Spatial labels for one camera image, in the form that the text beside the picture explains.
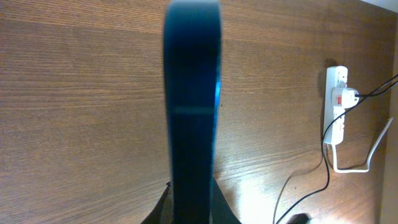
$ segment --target black cord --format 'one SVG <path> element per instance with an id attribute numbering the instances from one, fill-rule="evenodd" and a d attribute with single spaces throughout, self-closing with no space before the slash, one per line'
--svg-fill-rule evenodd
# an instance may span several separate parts
<path id="1" fill-rule="evenodd" d="M 323 160 L 325 161 L 326 173 L 328 174 L 328 178 L 327 178 L 327 180 L 326 180 L 325 186 L 322 187 L 322 188 L 319 189 L 319 190 L 316 190 L 316 191 L 314 191 L 314 192 L 312 192 L 312 193 L 307 194 L 306 196 L 304 196 L 304 197 L 300 198 L 298 201 L 296 201 L 296 202 L 295 202 L 292 206 L 290 206 L 290 208 L 278 219 L 278 221 L 276 222 L 276 224 L 279 224 L 279 222 L 282 221 L 282 219 L 283 219 L 283 218 L 284 218 L 296 205 L 298 205 L 302 200 L 306 199 L 307 197 L 309 197 L 309 196 L 311 196 L 311 195 L 314 195 L 314 194 L 316 194 L 316 193 L 322 192 L 322 191 L 324 191 L 324 190 L 326 190 L 326 189 L 328 188 L 329 183 L 330 183 L 330 171 L 329 171 L 328 163 L 327 163 L 327 161 L 326 161 L 326 156 L 325 156 L 325 154 L 324 154 L 324 152 L 323 152 L 323 143 L 324 143 L 324 140 L 325 140 L 326 133 L 328 132 L 328 130 L 329 130 L 329 128 L 331 127 L 331 125 L 332 125 L 335 121 L 337 121 L 338 119 L 340 119 L 342 116 L 346 115 L 348 112 L 350 112 L 351 110 L 353 110 L 355 107 L 357 107 L 358 105 L 360 105 L 361 103 L 363 103 L 363 101 L 365 101 L 368 97 L 372 96 L 376 91 L 378 91 L 378 90 L 380 90 L 381 88 L 385 87 L 388 83 L 390 83 L 393 79 L 395 79 L 395 78 L 397 78 L 397 77 L 398 77 L 398 74 L 395 75 L 394 77 L 390 78 L 388 81 L 386 81 L 386 82 L 385 82 L 384 84 L 382 84 L 381 86 L 377 87 L 375 90 L 373 90 L 373 91 L 370 92 L 369 94 L 364 95 L 363 98 L 362 98 L 361 100 L 359 100 L 358 103 L 357 103 L 355 106 L 353 106 L 352 108 L 346 110 L 344 113 L 342 113 L 341 115 L 339 115 L 337 118 L 335 118 L 335 119 L 329 124 L 329 126 L 326 128 L 326 130 L 325 130 L 325 132 L 323 133 L 322 138 L 321 138 L 321 153 L 322 153 L 322 158 L 323 158 Z M 377 95 L 380 95 L 380 94 L 386 92 L 388 89 L 390 89 L 390 88 L 391 88 L 392 86 L 394 86 L 396 83 L 397 83 L 397 82 L 394 82 L 394 83 L 393 83 L 391 86 L 389 86 L 386 90 L 384 90 L 384 91 L 378 93 Z"/>

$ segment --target blue object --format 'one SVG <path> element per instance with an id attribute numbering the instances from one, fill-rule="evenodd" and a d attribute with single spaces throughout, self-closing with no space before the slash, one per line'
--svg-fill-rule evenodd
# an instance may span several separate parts
<path id="1" fill-rule="evenodd" d="M 209 223 L 220 98 L 218 1 L 172 1 L 164 26 L 164 79 L 174 223 Z"/>

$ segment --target wood grain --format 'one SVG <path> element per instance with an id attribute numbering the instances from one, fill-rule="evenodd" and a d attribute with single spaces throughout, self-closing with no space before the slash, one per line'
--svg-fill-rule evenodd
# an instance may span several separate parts
<path id="1" fill-rule="evenodd" d="M 0 222 L 140 223 L 169 180 L 162 78 L 167 1 L 3 1 Z M 392 73 L 396 14 L 360 1 L 223 1 L 215 177 L 243 223 L 271 223 L 288 176 L 320 162 L 325 64 L 372 90 Z M 346 117 L 341 167 L 362 163 L 389 94 Z M 331 173 L 293 209 L 377 223 L 385 141 L 368 174 Z M 290 180 L 277 217 L 323 187 Z"/>

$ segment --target white cable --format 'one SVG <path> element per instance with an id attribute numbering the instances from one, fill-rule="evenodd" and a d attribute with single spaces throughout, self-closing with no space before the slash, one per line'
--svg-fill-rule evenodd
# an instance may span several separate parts
<path id="1" fill-rule="evenodd" d="M 383 138 L 384 134 L 387 132 L 388 127 L 390 126 L 393 118 L 390 118 L 384 127 L 383 131 L 380 133 L 379 137 L 377 138 L 376 142 L 374 143 L 371 151 L 369 152 L 368 158 L 366 159 L 366 169 L 339 169 L 337 166 L 337 152 L 336 146 L 331 145 L 331 151 L 333 153 L 333 169 L 335 172 L 340 174 L 349 174 L 349 173 L 359 173 L 359 172 L 368 172 L 371 166 L 371 159 L 373 156 L 374 151 L 376 150 L 377 146 L 380 143 L 380 140 Z"/>

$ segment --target brown wood plank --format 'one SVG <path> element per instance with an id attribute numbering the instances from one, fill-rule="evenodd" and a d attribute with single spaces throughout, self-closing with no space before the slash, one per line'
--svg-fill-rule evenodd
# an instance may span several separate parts
<path id="1" fill-rule="evenodd" d="M 162 78 L 167 1 L 5 1 L 0 27 L 0 222 L 140 223 L 169 180 Z M 396 14 L 360 1 L 223 1 L 215 177 L 243 223 L 271 223 L 287 177 L 320 162 L 325 65 L 366 93 L 391 77 Z M 341 167 L 366 158 L 389 95 L 346 117 Z M 288 215 L 377 223 L 385 141 L 368 174 Z M 294 177 L 277 218 L 323 187 Z"/>

